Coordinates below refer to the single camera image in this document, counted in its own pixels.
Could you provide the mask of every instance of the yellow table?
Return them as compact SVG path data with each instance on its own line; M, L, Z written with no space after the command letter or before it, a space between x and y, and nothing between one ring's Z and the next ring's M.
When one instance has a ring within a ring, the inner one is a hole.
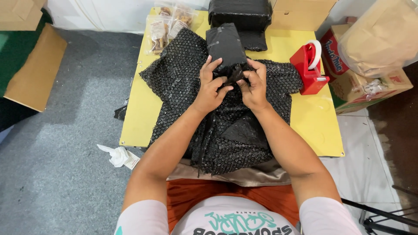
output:
M205 38L206 30L210 29L207 19L208 12L199 11L196 26L192 29L203 38ZM246 54L250 58L289 62L289 58L302 45L308 40L315 39L312 31L267 29L265 36L269 49L263 52L247 51ZM119 142L123 146L148 146L162 106L160 98L139 76L139 72L159 58L159 56L147 56L147 47L147 33L145 33ZM299 93L292 95L291 127L308 142L318 156L344 156L341 134L328 85L316 95L300 95Z

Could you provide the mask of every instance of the black bubble wrap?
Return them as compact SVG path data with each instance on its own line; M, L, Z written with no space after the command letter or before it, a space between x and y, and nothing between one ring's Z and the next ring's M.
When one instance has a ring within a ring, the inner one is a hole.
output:
M208 57L206 41L188 29L182 29L163 50L160 59L140 73L142 79L163 101L150 145L166 131L192 104L200 88L199 70ZM258 60L267 67L267 100L276 112L290 124L292 98L302 87L295 67L290 63ZM248 133L260 132L254 116L242 102L237 84L229 91L222 104L200 123L184 158L203 173L220 175L248 168L273 159L265 143L264 133L258 141L241 141L245 136L233 138L240 128Z

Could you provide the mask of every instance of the indomie logo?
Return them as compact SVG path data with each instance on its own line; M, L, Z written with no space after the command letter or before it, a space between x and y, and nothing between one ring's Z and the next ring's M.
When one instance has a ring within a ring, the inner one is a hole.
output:
M329 58L331 59L332 63L334 64L334 67L336 69L337 72L341 71L342 68L342 63L340 62L340 57L335 54L335 51L333 51L331 49L331 44L332 44L332 40L328 40L325 43L325 49L328 52Z

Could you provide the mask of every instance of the white t-shirt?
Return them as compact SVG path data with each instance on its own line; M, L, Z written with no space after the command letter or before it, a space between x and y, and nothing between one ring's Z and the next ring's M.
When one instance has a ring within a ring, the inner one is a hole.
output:
M315 197L299 210L305 235L361 235L348 210L334 199ZM262 205L230 196L211 197L192 207L171 235L300 235L281 215ZM120 215L115 235L168 235L166 206L155 200L130 205Z

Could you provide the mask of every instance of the hand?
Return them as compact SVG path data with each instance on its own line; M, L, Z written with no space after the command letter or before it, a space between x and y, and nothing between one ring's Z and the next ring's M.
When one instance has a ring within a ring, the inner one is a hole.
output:
M242 101L252 112L258 112L268 106L270 103L265 97L266 74L267 70L264 64L247 59L248 64L256 71L244 71L244 76L248 78L251 86L248 86L244 80L237 81L242 91Z
M204 115L221 105L227 92L234 89L232 86L225 86L217 91L227 81L227 77L213 79L212 71L222 63L222 58L212 63L211 60L212 56L209 56L200 70L200 90L193 104L190 106Z

